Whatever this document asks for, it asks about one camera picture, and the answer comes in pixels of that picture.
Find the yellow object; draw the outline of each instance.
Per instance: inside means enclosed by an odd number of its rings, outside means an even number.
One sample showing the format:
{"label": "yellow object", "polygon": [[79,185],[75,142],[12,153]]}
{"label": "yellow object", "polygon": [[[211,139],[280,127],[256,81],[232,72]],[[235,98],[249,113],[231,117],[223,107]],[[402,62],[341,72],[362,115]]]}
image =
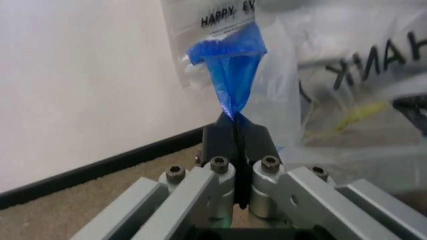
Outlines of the yellow object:
{"label": "yellow object", "polygon": [[346,126],[359,122],[360,120],[370,117],[374,114],[381,112],[389,106],[388,102],[370,103],[364,106],[356,107],[342,120],[342,122],[335,128],[340,132]]}

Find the hex bolt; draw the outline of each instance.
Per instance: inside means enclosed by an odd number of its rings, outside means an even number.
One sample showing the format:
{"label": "hex bolt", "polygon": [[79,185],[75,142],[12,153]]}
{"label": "hex bolt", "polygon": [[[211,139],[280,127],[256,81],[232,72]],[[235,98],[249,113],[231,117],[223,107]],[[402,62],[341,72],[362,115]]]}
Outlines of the hex bolt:
{"label": "hex bolt", "polygon": [[179,165],[166,169],[166,179],[170,184],[179,184],[186,177],[186,169]]}
{"label": "hex bolt", "polygon": [[328,172],[325,171],[323,168],[318,167],[318,166],[312,166],[310,167],[310,170],[319,178],[321,178],[323,181],[327,181],[328,180]]}
{"label": "hex bolt", "polygon": [[229,160],[225,156],[214,156],[210,159],[210,169],[217,174],[225,174],[229,170]]}
{"label": "hex bolt", "polygon": [[194,164],[198,167],[202,166],[202,152],[201,151],[197,151],[195,156],[194,156]]}
{"label": "hex bolt", "polygon": [[261,168],[267,173],[275,174],[279,171],[280,160],[275,156],[265,156],[261,159]]}

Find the white bag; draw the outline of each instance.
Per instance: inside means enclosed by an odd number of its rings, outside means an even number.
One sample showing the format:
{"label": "white bag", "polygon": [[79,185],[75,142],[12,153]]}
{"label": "white bag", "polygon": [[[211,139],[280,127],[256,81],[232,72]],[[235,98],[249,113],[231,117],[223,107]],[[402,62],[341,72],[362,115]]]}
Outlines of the white bag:
{"label": "white bag", "polygon": [[176,71],[183,87],[211,84],[205,64],[192,65],[187,50],[222,39],[254,21],[255,0],[161,0]]}
{"label": "white bag", "polygon": [[424,138],[390,105],[427,93],[425,1],[257,0],[255,20],[268,54],[243,114],[269,129],[285,166],[427,188]]}

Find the blue plastic bag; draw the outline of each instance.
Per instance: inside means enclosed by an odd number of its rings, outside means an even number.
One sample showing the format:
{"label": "blue plastic bag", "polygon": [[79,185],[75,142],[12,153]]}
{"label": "blue plastic bag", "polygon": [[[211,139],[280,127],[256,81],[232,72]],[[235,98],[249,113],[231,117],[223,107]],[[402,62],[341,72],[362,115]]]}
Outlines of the blue plastic bag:
{"label": "blue plastic bag", "polygon": [[193,65],[206,63],[222,110],[234,119],[246,105],[252,82],[267,49],[252,22],[222,40],[205,40],[187,54]]}

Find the beige carpet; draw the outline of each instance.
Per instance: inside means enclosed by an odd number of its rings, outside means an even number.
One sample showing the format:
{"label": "beige carpet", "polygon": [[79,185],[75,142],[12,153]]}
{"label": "beige carpet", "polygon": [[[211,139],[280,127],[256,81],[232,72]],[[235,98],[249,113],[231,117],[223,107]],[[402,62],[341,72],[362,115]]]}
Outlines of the beige carpet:
{"label": "beige carpet", "polygon": [[[121,170],[31,202],[0,210],[0,239],[62,240],[72,237],[140,177],[157,180],[165,169],[194,166],[200,145]],[[234,227],[245,227],[247,212],[234,208]]]}

